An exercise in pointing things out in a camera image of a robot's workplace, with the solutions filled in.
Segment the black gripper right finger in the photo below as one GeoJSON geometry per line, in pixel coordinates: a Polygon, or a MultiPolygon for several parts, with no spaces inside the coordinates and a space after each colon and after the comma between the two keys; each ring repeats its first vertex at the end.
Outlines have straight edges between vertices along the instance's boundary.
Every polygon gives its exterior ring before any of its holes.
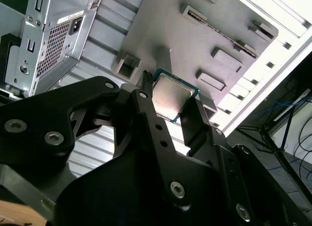
{"type": "Polygon", "coordinates": [[[283,188],[246,146],[230,147],[197,99],[180,113],[184,143],[194,168],[196,226],[309,226],[283,188]]]}

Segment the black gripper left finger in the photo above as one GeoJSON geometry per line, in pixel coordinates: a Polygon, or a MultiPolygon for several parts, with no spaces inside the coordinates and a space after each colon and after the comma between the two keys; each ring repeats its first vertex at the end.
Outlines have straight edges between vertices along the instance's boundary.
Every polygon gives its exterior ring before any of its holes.
{"type": "Polygon", "coordinates": [[[154,108],[152,86],[152,75],[146,71],[140,88],[131,92],[97,76],[2,106],[1,163],[31,177],[57,173],[75,142],[103,125],[115,130],[114,158],[118,157],[134,136],[137,107],[154,108]]]}

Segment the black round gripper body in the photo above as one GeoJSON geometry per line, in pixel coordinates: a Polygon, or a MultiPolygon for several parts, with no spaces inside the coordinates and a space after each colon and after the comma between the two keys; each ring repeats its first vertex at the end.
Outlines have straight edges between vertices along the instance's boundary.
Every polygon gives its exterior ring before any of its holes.
{"type": "Polygon", "coordinates": [[[124,153],[72,182],[57,226],[220,226],[234,223],[228,190],[235,155],[201,126],[198,155],[179,155],[153,107],[137,107],[124,153]]]}

